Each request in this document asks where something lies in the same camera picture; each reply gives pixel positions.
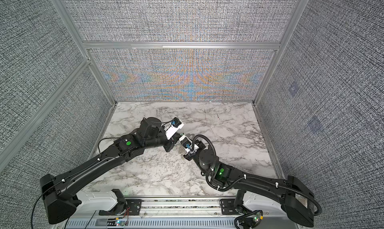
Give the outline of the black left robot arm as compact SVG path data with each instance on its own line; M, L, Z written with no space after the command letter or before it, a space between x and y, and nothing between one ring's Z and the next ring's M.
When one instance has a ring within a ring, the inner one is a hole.
M85 163L57 176L41 177L41 199L49 224L55 225L71 217L82 203L78 192L99 176L142 155L146 149L163 147L166 152L173 149L181 137L178 130L184 124L177 117L169 124L165 128L158 118L143 118L139 128L117 138Z

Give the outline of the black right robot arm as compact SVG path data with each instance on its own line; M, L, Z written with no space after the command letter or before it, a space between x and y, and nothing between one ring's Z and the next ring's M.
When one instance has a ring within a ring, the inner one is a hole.
M220 162L219 158L216 158L215 169L212 170L214 152L211 147L199 149L195 146L193 151L192 144L187 143L184 148L187 151L184 157L195 161L211 188L219 192L238 190L243 205L235 205L235 208L241 213L249 214L252 211L244 205L245 193L250 192L278 202L291 221L308 228L314 227L314 217L322 210L314 193L298 178L288 176L286 179L273 179L248 174Z

